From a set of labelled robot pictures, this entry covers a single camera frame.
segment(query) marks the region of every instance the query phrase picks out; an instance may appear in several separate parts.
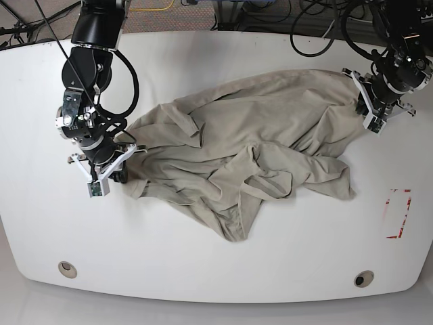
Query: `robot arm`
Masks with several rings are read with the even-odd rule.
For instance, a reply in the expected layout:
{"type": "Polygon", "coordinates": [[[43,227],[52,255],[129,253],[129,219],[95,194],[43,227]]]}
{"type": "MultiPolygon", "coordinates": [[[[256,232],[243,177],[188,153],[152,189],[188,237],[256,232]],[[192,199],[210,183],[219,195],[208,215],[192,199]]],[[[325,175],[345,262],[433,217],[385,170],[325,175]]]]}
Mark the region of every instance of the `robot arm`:
{"type": "MultiPolygon", "coordinates": [[[[125,131],[125,119],[134,111],[139,86],[137,75],[128,60],[117,50],[122,28],[127,18],[130,0],[83,0],[76,23],[73,47],[62,71],[66,88],[63,105],[58,111],[56,126],[66,139],[73,139],[83,155],[72,155],[87,177],[90,197],[109,192],[108,177],[126,182],[126,159],[139,150],[135,139],[125,131]],[[123,113],[114,114],[99,104],[101,93],[112,77],[113,53],[131,72],[134,98],[123,113]],[[119,143],[114,136],[123,132],[132,142],[119,143]],[[81,161],[88,160],[91,172],[81,161]]],[[[432,77],[432,63],[426,58],[421,44],[421,14],[414,0],[352,0],[341,18],[342,34],[347,43],[361,56],[372,61],[373,76],[361,77],[356,71],[344,72],[353,78],[360,90],[358,114],[365,116],[364,127],[380,134],[386,121],[402,112],[415,114],[410,104],[402,104],[405,93],[424,88],[432,77]],[[386,56],[376,50],[368,53],[353,43],[346,31],[351,11],[366,4],[373,14],[377,34],[388,44],[386,56]]]]}
{"type": "Polygon", "coordinates": [[[373,76],[361,77],[356,71],[344,72],[354,79],[360,90],[358,114],[365,116],[364,127],[380,134],[386,121],[402,112],[414,115],[401,96],[423,89],[432,78],[432,63],[422,44],[421,13],[414,0],[354,0],[342,15],[342,34],[358,54],[371,60],[373,76]],[[346,31],[351,11],[367,4],[373,14],[376,33],[387,42],[386,56],[376,50],[368,53],[352,42],[346,31]]]}
{"type": "Polygon", "coordinates": [[[86,175],[90,197],[109,193],[109,177],[125,183],[126,159],[137,151],[132,136],[130,143],[114,142],[117,133],[128,134],[125,118],[139,97],[137,74],[117,50],[129,4],[130,0],[84,0],[72,36],[76,46],[62,71],[66,90],[55,123],[62,137],[72,139],[84,153],[72,155],[68,162],[78,164],[86,175]],[[104,110],[99,103],[112,78],[113,53],[128,67],[134,84],[132,104],[120,114],[104,110]],[[82,166],[83,160],[89,161],[90,173],[82,166]]]}

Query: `beige shirt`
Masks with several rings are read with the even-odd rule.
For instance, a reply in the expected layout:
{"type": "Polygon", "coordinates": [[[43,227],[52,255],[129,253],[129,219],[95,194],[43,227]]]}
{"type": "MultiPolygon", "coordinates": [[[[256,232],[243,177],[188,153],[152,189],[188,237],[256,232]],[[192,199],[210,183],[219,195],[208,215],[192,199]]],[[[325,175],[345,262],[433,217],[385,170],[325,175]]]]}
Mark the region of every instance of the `beige shirt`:
{"type": "Polygon", "coordinates": [[[363,130],[358,94],[342,74],[288,70],[158,105],[129,129],[148,153],[128,160],[125,190],[233,242],[248,237],[263,200],[298,186],[350,199],[348,166],[335,157],[363,130]]]}

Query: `white table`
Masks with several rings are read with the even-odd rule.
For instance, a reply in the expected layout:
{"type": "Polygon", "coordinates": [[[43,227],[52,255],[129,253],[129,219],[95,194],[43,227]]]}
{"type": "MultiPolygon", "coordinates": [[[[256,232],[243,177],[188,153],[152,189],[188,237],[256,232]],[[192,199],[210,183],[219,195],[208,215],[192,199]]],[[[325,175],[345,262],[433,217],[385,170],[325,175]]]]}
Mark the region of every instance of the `white table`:
{"type": "MultiPolygon", "coordinates": [[[[296,42],[316,51],[326,40],[296,42]]],[[[369,69],[343,42],[308,59],[293,52],[285,35],[134,34],[122,37],[120,50],[140,80],[130,121],[157,103],[272,70],[369,69]]],[[[264,204],[249,239],[233,244],[163,202],[126,197],[118,184],[105,198],[87,197],[80,171],[66,164],[77,148],[54,127],[64,61],[54,43],[0,53],[0,214],[27,278],[115,295],[226,303],[359,297],[416,282],[433,239],[430,88],[405,98],[417,108],[415,118],[400,116],[380,138],[367,134],[341,157],[351,167],[353,201],[301,189],[294,200],[264,204]],[[386,238],[388,222],[401,216],[392,210],[382,217],[391,188],[412,191],[397,239],[386,238]],[[61,275],[60,261],[73,264],[78,276],[61,275]],[[374,281],[357,288],[355,276],[368,269],[374,281]]],[[[132,80],[118,60],[112,67],[102,104],[120,112],[131,101],[132,80]]]]}

